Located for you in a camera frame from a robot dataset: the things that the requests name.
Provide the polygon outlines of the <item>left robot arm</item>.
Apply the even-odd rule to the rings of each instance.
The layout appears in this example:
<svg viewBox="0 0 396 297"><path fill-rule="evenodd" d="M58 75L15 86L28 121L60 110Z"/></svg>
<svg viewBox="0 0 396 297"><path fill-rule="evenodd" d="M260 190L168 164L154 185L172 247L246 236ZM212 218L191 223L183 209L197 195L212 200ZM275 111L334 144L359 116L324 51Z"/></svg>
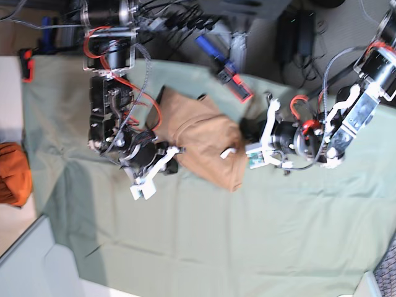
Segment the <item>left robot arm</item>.
<svg viewBox="0 0 396 297"><path fill-rule="evenodd" d="M256 142L247 144L245 152L251 169L272 165L286 173L297 171L288 156L298 155L308 161L303 169L314 165L335 168L342 163L345 151L362 128L374 116L380 102L395 99L395 1L378 25L376 35L365 47L347 48L331 59L322 79L317 108L308 107L311 117L305 121L295 103L309 103L306 95L290 101L292 121L280 116L281 103L269 95L267 116ZM336 59L352 51L362 50L352 63L358 80L338 95L334 105L327 104L330 68Z"/></svg>

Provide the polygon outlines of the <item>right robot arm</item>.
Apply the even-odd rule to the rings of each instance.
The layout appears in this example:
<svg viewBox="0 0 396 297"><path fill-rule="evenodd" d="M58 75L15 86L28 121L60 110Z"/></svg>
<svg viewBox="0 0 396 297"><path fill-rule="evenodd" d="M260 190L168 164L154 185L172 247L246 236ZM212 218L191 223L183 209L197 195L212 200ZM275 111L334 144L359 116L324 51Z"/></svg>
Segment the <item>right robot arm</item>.
<svg viewBox="0 0 396 297"><path fill-rule="evenodd" d="M146 91L151 57L136 41L137 10L133 1L84 1L84 70L90 79L88 147L120 166L133 179L174 174L172 150L158 142L155 130L163 116Z"/></svg>

